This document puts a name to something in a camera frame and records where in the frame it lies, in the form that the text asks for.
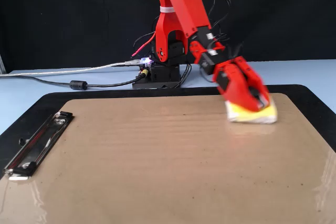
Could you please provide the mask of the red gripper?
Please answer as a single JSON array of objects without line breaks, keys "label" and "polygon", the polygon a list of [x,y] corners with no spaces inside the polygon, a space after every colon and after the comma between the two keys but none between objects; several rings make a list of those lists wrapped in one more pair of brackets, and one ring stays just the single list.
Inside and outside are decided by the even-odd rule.
[{"label": "red gripper", "polygon": [[252,112],[270,104],[267,87],[242,56],[221,64],[214,77],[221,94],[230,103]]}]

